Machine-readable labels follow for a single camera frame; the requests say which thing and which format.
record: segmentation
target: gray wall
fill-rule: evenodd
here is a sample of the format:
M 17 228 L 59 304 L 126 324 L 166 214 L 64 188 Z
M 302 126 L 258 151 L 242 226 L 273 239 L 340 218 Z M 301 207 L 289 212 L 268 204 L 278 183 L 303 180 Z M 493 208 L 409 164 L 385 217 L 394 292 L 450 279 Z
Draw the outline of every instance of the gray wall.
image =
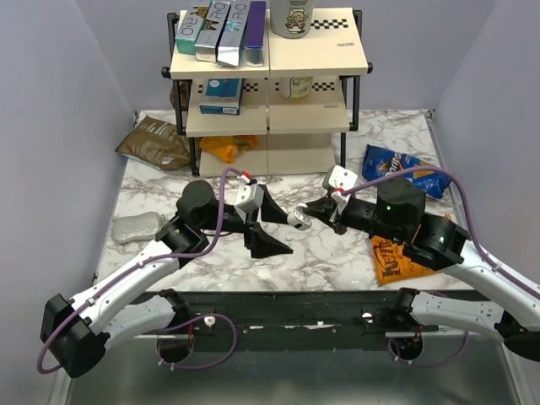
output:
M 439 103 L 435 130 L 483 244 L 540 283 L 538 21 L 538 0 L 497 2 Z M 540 365 L 526 370 L 540 403 Z
M 90 286 L 132 107 L 73 0 L 4 2 L 0 49 L 1 402 L 45 404 L 43 305 Z
M 169 109 L 166 14 L 189 1 L 77 0 L 121 88 L 137 109 Z M 316 0 L 364 10 L 364 48 L 373 74 L 362 108 L 433 108 L 495 0 Z

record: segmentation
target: blue box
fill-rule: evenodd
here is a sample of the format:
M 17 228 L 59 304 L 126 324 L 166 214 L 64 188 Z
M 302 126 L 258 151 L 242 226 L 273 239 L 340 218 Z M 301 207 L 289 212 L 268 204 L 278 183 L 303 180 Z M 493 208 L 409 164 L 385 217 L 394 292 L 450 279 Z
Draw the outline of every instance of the blue box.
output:
M 205 80 L 199 103 L 201 114 L 238 116 L 244 89 L 243 78 L 211 78 Z

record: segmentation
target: wooden shelf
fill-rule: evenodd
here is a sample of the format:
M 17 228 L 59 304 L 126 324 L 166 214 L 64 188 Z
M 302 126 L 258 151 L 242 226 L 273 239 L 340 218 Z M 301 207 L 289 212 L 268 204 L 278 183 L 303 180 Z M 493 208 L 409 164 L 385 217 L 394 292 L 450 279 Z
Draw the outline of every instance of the wooden shelf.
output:
M 180 21 L 184 19 L 186 11 L 180 11 Z M 194 78 L 267 78 L 269 75 L 268 63 L 268 31 L 270 23 L 267 19 L 267 29 L 264 42 L 264 66 L 249 67 L 246 65 L 246 54 L 242 55 L 239 67 L 224 67 L 217 63 L 199 62 L 195 55 L 185 55 L 175 50 L 170 63 L 170 77 L 174 80 L 186 80 Z
M 268 174 L 324 173 L 336 164 L 330 134 L 268 135 Z
M 223 160 L 204 150 L 201 151 L 201 165 L 199 173 L 202 177 L 221 176 L 227 167 L 234 167 L 238 170 L 245 170 L 254 176 L 265 176 L 268 174 L 267 158 L 267 136 L 261 135 L 259 143 L 253 149 L 241 154 L 234 163 L 225 163 Z
M 201 79 L 193 80 L 186 124 L 188 137 L 267 134 L 266 80 L 246 79 L 239 116 L 201 114 L 199 103 L 203 82 Z
M 347 132 L 349 122 L 341 82 L 337 76 L 315 77 L 304 99 L 287 100 L 279 81 L 268 80 L 271 134 Z
M 351 8 L 316 8 L 308 35 L 291 40 L 269 30 L 268 40 L 273 78 L 358 76 L 368 71 Z

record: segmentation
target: brown snack bag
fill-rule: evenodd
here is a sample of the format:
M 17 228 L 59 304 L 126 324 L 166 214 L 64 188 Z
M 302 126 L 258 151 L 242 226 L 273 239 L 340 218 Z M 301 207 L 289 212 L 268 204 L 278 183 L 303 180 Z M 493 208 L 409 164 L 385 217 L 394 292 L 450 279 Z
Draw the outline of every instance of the brown snack bag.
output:
M 115 151 L 161 170 L 177 170 L 190 163 L 189 141 L 176 133 L 176 125 L 149 116 L 121 141 Z

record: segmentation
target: chip bag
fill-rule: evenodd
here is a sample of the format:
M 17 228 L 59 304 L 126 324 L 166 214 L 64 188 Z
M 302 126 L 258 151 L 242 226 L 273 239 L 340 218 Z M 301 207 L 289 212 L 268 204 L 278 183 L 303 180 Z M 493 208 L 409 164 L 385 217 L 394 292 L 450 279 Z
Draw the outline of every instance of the chip bag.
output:
M 410 154 L 400 154 L 390 149 L 368 145 L 362 165 L 362 176 L 371 181 L 409 167 L 426 165 L 429 163 Z M 433 198 L 442 198 L 443 192 L 451 183 L 448 176 L 430 170 L 415 171 L 404 177 Z
M 233 163 L 246 150 L 255 148 L 255 135 L 238 135 L 235 137 L 204 137 L 199 146 L 210 154 L 214 154 L 225 163 Z
M 371 238 L 373 260 L 379 285 L 435 274 L 428 267 L 413 263 L 403 255 L 403 245 L 391 242 L 379 236 Z

